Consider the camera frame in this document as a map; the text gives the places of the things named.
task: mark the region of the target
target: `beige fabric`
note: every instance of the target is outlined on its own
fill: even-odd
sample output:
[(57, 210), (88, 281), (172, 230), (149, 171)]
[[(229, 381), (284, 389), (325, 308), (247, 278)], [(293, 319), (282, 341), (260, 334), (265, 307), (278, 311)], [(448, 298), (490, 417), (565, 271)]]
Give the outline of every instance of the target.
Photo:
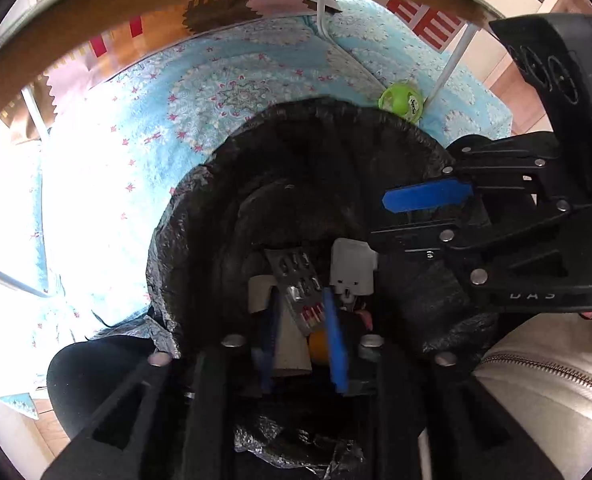
[[(592, 321), (577, 314), (540, 314), (487, 355), (516, 354), (592, 377)], [(592, 389), (519, 364), (479, 365), (476, 378), (518, 421), (566, 480), (592, 467)]]

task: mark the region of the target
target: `black pants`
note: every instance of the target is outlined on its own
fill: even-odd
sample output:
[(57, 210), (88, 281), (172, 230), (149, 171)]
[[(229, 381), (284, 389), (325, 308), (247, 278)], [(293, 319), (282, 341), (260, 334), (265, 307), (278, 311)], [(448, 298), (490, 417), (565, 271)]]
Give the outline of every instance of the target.
[(47, 371), (47, 392), (67, 436), (73, 438), (140, 362), (154, 351), (150, 339), (116, 335), (74, 343)]

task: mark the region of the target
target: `colorful patterned fabric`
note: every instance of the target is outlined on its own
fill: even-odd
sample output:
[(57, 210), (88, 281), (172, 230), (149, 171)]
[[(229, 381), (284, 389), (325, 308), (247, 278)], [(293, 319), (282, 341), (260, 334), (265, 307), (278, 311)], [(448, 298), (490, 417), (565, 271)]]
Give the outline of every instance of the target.
[[(393, 27), (379, 10), (386, 16), (386, 9), (362, 0), (341, 5), (346, 10), (330, 24), (339, 43), (384, 83), (410, 78), (427, 92), (444, 59), (389, 14)], [(307, 21), (262, 20), (167, 48), (72, 103), (47, 146), (14, 146), (34, 150), (23, 165), (12, 170), (10, 159), (0, 159), (0, 174), (17, 182), (42, 177), (42, 197), (38, 186), (9, 179), (0, 187), (0, 196), (18, 204), (13, 214), (39, 233), (34, 240), (13, 226), (0, 229), (0, 240), (14, 240), (0, 267), (11, 273), (7, 260), (26, 254), (16, 277), (40, 286), (47, 276), (60, 277), (51, 280), (58, 294), (48, 300), (0, 287), (0, 396), (44, 384), (63, 346), (147, 311), (148, 247), (170, 195), (247, 118), (273, 103), (324, 94), (376, 104), (382, 86)], [(503, 105), (466, 72), (437, 102), (421, 127), (443, 144), (472, 132), (500, 135)], [(498, 110), (500, 122), (488, 110)], [(9, 207), (1, 211), (9, 214)]]

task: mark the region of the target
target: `wooden floor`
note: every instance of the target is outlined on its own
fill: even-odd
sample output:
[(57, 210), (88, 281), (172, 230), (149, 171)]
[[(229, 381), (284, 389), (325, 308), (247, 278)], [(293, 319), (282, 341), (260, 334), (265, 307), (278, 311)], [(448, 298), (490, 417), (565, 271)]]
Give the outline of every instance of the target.
[(70, 443), (70, 439), (58, 422), (49, 399), (36, 399), (34, 404), (38, 412), (36, 428), (56, 457)]

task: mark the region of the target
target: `white plastic object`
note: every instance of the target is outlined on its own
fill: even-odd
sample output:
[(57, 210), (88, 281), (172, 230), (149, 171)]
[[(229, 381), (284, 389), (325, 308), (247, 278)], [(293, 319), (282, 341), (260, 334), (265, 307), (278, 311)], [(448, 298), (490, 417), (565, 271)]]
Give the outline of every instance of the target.
[(356, 296), (374, 293), (374, 270), (378, 253), (367, 242), (338, 238), (332, 245), (330, 285), (343, 303), (352, 303)]

